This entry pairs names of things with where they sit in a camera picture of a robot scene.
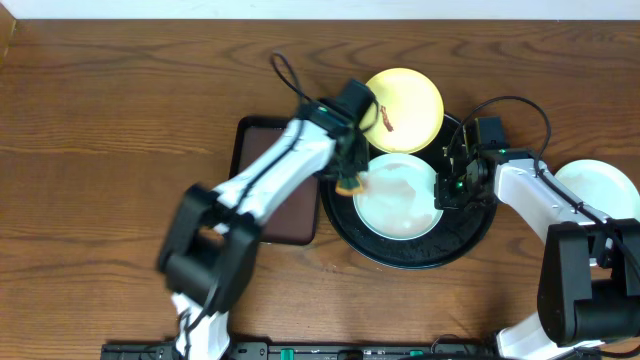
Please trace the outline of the green orange sponge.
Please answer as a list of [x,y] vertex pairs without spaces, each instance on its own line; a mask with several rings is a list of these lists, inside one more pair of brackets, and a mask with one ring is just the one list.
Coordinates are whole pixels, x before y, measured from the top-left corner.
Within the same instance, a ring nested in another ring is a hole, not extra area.
[[359,175],[341,178],[336,182],[335,192],[341,196],[354,196],[365,191],[364,181]]

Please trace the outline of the light blue plate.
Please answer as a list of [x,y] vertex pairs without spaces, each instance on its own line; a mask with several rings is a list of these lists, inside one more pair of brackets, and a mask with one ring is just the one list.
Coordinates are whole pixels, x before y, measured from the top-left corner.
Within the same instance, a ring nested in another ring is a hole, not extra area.
[[435,170],[408,154],[373,158],[361,175],[364,191],[353,196],[356,213],[373,233],[394,241],[421,237],[438,224]]

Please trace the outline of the pale green plate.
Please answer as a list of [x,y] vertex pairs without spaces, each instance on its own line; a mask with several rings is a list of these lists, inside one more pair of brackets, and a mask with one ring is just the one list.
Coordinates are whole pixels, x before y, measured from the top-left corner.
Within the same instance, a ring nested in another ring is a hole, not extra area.
[[616,167],[598,160],[576,160],[555,177],[591,207],[615,219],[639,219],[639,193]]

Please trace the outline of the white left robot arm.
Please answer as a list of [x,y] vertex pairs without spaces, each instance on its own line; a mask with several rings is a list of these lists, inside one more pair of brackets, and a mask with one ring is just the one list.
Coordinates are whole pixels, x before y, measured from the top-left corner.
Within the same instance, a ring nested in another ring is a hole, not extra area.
[[180,317],[175,350],[182,358],[219,359],[226,352],[229,312],[251,280],[263,229],[304,181],[325,175],[358,184],[368,156],[360,123],[372,105],[303,103],[243,171],[212,189],[195,184],[184,193],[157,260]]

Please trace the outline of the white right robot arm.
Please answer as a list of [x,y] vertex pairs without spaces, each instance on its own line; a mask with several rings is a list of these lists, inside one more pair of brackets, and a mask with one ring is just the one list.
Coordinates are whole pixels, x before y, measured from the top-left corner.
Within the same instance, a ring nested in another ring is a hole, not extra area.
[[544,243],[537,310],[499,331],[511,359],[597,354],[639,335],[639,223],[581,201],[524,149],[478,150],[436,176],[438,209],[503,203]]

